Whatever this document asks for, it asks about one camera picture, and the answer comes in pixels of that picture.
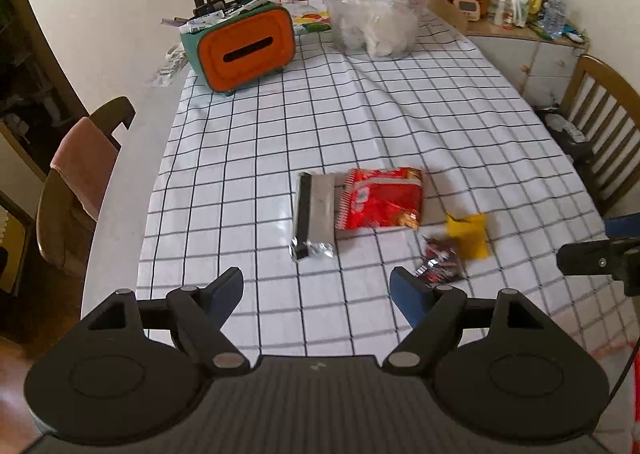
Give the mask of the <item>dark brown candy packet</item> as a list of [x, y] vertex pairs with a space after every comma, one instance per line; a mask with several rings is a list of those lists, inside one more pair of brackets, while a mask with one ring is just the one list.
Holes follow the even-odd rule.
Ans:
[[455, 237], [424, 237], [421, 261], [413, 275], [425, 284], [449, 284], [462, 279], [459, 241]]

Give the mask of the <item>yellow snack packet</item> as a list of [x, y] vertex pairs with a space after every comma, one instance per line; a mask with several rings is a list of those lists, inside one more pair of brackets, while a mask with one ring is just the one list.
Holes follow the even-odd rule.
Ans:
[[480, 260], [489, 257], [486, 216], [474, 214], [462, 218], [447, 215], [448, 237], [457, 243], [457, 253], [464, 260]]

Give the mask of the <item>black bag on chair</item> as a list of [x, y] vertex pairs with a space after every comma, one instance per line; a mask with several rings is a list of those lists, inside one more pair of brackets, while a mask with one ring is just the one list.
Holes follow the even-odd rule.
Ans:
[[586, 162], [593, 157], [592, 147], [586, 136], [557, 107], [535, 108], [534, 112], [561, 150], [573, 161]]

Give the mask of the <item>wooden slatted chair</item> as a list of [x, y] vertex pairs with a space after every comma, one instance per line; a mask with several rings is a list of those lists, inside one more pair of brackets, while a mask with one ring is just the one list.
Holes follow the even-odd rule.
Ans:
[[583, 54], [560, 112], [590, 145], [584, 184], [604, 215], [639, 183], [639, 92], [612, 66]]

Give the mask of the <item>red snack bag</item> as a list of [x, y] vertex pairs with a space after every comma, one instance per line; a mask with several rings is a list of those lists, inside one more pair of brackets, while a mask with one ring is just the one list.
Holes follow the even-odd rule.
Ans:
[[422, 220], [423, 171], [413, 167], [349, 170], [344, 180], [337, 230], [418, 229]]

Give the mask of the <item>silver black snack packet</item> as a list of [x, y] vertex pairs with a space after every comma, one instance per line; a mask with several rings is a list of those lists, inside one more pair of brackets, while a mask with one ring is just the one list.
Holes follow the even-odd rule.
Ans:
[[335, 177], [298, 175], [290, 252], [294, 261], [335, 255]]

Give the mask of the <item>chair with pink cushion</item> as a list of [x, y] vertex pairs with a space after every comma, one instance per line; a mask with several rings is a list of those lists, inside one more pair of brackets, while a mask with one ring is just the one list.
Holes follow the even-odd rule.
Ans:
[[117, 126], [129, 127], [136, 111], [125, 97], [81, 118], [62, 139], [50, 163], [36, 216], [42, 258], [68, 275], [86, 274], [100, 209], [120, 144]]

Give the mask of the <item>black white checkered tablecloth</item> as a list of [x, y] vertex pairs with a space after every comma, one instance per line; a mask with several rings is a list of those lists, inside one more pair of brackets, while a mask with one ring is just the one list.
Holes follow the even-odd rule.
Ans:
[[591, 353], [637, 340], [620, 283], [556, 265], [563, 245], [604, 234], [577, 171], [439, 18], [425, 16], [397, 59], [344, 55], [330, 32], [303, 32], [283, 71], [237, 92], [217, 94], [194, 71], [180, 87], [136, 292], [160, 299], [238, 268], [224, 335], [248, 359], [386, 356], [410, 330], [390, 276], [420, 271], [452, 226], [480, 233], [457, 289], [515, 289]]

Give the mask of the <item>white side cabinet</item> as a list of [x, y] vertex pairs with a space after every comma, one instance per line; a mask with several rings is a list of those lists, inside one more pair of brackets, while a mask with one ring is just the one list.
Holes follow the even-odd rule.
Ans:
[[544, 40], [529, 28], [503, 29], [486, 19], [466, 20], [446, 0], [426, 0], [434, 14], [458, 29], [533, 107], [549, 107], [564, 97], [578, 58], [588, 50], [563, 37]]

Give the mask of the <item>clear water bottle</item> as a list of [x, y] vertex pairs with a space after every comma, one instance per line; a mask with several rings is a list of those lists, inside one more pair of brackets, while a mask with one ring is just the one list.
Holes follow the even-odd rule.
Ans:
[[566, 0], [544, 0], [540, 27], [550, 40], [558, 40], [563, 35], [565, 21]]

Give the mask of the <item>white kitchen timer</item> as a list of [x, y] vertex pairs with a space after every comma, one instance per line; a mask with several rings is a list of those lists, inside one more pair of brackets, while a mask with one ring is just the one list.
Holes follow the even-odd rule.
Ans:
[[482, 8], [477, 0], [454, 0], [454, 6], [469, 22], [477, 22], [482, 18]]

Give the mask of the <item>orange green tissue box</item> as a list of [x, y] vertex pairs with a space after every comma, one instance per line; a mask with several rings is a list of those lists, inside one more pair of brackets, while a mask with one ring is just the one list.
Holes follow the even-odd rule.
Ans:
[[269, 0], [253, 0], [214, 22], [180, 31], [192, 69], [213, 92], [233, 92], [279, 71], [296, 54], [288, 11]]

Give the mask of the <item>colourful paper booklet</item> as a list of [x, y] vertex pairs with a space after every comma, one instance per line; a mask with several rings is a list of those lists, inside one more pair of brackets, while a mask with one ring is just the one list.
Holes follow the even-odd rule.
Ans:
[[323, 0], [280, 0], [288, 11], [296, 35], [326, 32], [331, 20]]

